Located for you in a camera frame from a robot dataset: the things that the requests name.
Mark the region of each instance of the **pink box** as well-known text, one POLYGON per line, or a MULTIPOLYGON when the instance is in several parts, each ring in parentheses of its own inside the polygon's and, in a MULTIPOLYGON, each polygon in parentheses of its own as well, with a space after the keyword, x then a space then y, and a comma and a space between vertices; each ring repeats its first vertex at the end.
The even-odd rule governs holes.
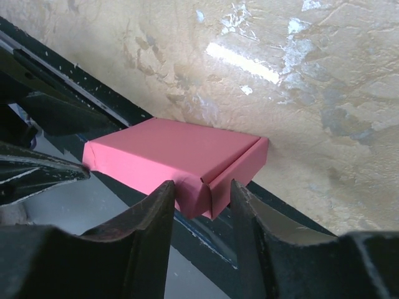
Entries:
POLYGON ((187 218, 216 218, 230 202, 230 183, 251 181, 266 163, 269 140, 152 118, 85 144, 83 163, 142 193, 176 184, 187 218))

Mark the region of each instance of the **white surface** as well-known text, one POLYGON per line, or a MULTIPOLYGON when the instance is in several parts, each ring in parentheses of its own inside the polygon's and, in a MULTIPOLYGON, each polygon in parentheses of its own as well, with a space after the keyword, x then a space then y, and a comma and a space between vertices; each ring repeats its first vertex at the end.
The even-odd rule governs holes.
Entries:
MULTIPOLYGON (((43 137, 38 139, 36 150, 78 162, 70 153, 60 153, 43 137)), ((54 224, 72 234, 81 234, 127 209, 127 205, 95 176, 34 196, 26 201, 25 206, 34 223, 54 224)), ((229 297, 171 247, 165 298, 229 297)))

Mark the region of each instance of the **beige wall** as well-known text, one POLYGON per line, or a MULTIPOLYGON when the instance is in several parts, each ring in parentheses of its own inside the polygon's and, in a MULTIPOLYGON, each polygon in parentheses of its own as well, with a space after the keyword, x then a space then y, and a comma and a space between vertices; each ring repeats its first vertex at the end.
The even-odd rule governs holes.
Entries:
POLYGON ((267 136, 256 182, 335 233, 399 229, 393 0, 2 0, 156 116, 267 136))

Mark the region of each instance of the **black metal jaw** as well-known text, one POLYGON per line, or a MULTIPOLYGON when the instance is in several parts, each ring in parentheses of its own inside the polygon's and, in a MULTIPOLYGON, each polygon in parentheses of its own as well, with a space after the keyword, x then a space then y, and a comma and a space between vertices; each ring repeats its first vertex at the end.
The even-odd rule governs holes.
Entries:
POLYGON ((0 227, 0 298, 163 298, 174 210, 175 185, 166 181, 81 236, 0 227))
POLYGON ((399 232, 323 234, 236 181, 231 207, 245 298, 399 298, 399 232))
POLYGON ((82 165, 0 141, 0 206, 89 177, 82 165))

